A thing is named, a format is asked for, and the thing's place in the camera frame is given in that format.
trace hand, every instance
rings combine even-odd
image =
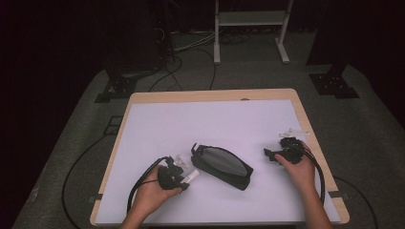
[[[303,144],[305,151],[312,155],[309,147],[303,141],[301,141],[301,143]],[[280,162],[280,164],[286,167],[292,182],[301,194],[314,191],[315,168],[312,161],[310,161],[307,156],[303,156],[302,160],[297,164],[290,163],[281,155],[276,155],[275,158]]]
[[[143,184],[139,186],[137,194],[135,195],[134,204],[124,222],[121,224],[121,228],[138,228],[142,222],[150,214],[158,210],[165,201],[181,192],[181,188],[163,190],[160,187],[157,181],[160,166],[161,165],[156,166],[143,181]]]

